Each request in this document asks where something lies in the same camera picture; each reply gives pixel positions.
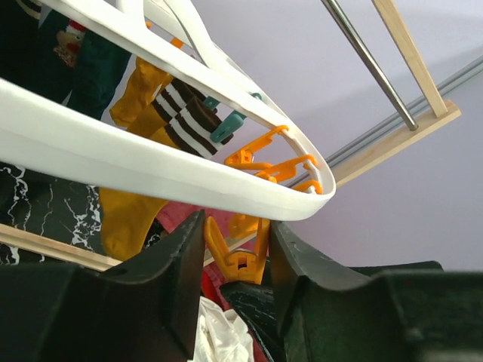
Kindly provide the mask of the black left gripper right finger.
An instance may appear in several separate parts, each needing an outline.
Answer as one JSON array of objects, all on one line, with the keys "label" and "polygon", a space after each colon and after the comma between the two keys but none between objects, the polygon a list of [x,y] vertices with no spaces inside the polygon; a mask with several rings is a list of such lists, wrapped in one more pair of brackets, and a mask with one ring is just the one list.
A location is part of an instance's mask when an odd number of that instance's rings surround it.
[{"label": "black left gripper right finger", "polygon": [[278,333],[289,361],[480,361],[482,275],[438,265],[365,275],[271,227]]}]

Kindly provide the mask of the orange clip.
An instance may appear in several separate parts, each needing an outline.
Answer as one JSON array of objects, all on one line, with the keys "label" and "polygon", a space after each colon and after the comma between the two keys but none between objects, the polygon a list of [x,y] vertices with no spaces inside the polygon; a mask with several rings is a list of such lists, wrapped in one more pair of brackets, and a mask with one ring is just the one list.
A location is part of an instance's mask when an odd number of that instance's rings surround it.
[{"label": "orange clip", "polygon": [[269,231],[270,221],[259,219],[254,251],[229,250],[215,219],[209,216],[205,220],[205,243],[226,281],[261,284],[269,249]]}]

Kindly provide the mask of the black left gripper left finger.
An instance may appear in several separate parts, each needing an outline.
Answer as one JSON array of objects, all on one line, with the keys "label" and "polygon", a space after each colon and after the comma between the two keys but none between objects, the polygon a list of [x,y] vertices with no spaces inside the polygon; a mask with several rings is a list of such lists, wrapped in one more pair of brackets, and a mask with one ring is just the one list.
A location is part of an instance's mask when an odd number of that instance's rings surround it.
[{"label": "black left gripper left finger", "polygon": [[205,214],[97,273],[49,262],[1,268],[3,361],[186,361],[194,354]]}]

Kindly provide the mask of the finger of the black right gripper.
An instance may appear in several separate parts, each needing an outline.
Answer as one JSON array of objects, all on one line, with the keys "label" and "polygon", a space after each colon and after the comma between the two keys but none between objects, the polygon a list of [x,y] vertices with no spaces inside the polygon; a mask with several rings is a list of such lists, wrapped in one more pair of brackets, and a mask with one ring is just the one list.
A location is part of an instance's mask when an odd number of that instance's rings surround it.
[{"label": "finger of the black right gripper", "polygon": [[268,361],[286,361],[284,341],[278,335],[275,302],[268,287],[230,282],[220,287],[223,298],[248,325]]}]

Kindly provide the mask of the white round clip hanger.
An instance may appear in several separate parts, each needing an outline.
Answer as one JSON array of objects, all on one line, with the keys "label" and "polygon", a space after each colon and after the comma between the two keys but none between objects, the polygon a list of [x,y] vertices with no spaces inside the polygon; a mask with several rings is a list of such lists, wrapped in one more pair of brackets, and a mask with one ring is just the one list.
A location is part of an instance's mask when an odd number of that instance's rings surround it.
[{"label": "white round clip hanger", "polygon": [[116,126],[1,82],[1,159],[80,183],[273,220],[335,194],[301,129],[212,42],[190,1],[52,1],[72,26],[136,55],[147,75]]}]

